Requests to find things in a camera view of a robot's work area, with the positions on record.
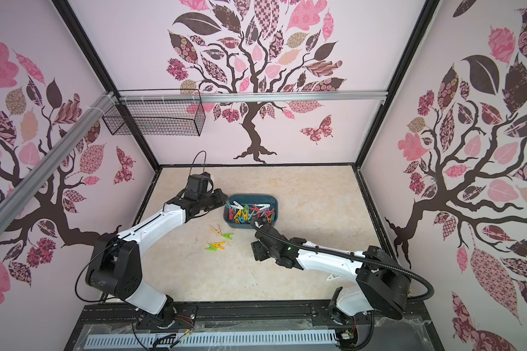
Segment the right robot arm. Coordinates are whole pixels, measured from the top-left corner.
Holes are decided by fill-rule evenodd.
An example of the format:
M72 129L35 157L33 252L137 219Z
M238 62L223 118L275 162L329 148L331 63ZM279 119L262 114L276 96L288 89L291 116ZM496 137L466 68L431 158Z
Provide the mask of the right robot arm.
M285 269L322 271L352 283L349 288L337 288L329 303L329 313L337 323L364 312L377 312L393 320L403 318L411 279L389 256L379 253L378 247L344 252L303 238L288 239L259 220L252 221L251 226L256 231L252 243L255 260L272 258Z

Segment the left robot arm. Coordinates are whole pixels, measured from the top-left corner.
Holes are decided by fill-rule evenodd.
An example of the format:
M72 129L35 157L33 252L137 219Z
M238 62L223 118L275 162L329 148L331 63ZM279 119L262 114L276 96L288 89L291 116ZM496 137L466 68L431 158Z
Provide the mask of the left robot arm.
M189 175L185 188L154 215L128 230L98 238L86 268L86 284L170 324L176 314L174 301L144 280L142 255L166 234L223 207L227 200L208 172Z

